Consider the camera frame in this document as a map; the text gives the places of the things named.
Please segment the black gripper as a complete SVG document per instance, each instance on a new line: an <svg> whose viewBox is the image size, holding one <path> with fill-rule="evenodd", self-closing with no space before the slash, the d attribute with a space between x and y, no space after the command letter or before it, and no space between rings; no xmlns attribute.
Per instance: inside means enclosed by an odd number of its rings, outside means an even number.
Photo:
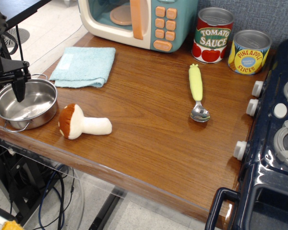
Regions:
<svg viewBox="0 0 288 230"><path fill-rule="evenodd" d="M31 79L28 67L29 63L26 61L6 59L0 55L0 84L12 83L12 89L18 102L23 101L25 83Z"/></svg>

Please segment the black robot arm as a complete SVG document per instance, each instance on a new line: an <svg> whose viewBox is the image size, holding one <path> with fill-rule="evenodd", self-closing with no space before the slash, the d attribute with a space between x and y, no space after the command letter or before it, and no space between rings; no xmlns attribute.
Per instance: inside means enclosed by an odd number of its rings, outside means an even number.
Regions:
<svg viewBox="0 0 288 230"><path fill-rule="evenodd" d="M6 16L0 12L0 52L3 49L2 35L7 26ZM31 79L28 67L26 61L7 59L0 54L0 84L10 83L18 102L24 99L25 84Z"/></svg>

